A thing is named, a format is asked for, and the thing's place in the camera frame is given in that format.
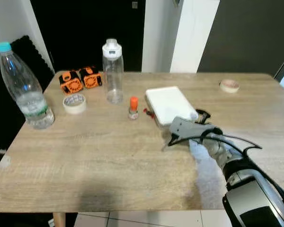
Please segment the table leg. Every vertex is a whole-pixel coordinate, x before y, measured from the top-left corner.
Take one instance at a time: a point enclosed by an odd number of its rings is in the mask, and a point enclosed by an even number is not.
[[[55,227],[65,227],[65,213],[64,212],[54,212],[53,221]]]

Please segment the orange object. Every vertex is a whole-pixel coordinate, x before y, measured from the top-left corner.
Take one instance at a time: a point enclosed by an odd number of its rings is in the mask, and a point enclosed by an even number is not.
[[[137,109],[138,109],[138,98],[134,97],[134,96],[131,97],[130,103],[131,103],[131,107],[130,107],[131,111],[137,111]]]
[[[62,91],[66,94],[76,93],[83,89],[83,85],[76,71],[64,72],[59,77],[60,87]]]
[[[86,88],[102,85],[102,76],[94,66],[85,67],[79,71],[81,80]]]

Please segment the clear plastic bottle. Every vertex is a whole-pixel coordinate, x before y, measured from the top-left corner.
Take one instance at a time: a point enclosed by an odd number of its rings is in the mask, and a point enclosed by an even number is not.
[[[42,94],[31,69],[11,50],[8,42],[0,43],[0,68],[10,95],[35,129],[52,125],[54,115]]]
[[[116,39],[107,39],[102,46],[103,73],[107,87],[107,100],[117,104],[123,101],[122,74],[124,71],[122,47]]]

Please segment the dark gray wall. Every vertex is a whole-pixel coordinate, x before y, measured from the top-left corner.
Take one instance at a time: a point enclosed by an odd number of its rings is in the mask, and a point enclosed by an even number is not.
[[[221,0],[199,72],[265,72],[284,63],[284,0]]]

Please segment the small red object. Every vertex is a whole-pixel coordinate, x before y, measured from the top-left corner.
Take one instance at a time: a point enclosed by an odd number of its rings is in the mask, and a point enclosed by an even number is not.
[[[147,115],[149,115],[152,119],[154,119],[154,117],[155,117],[155,113],[154,112],[151,112],[151,111],[147,110],[147,108],[145,108],[143,110],[143,112],[146,113]]]

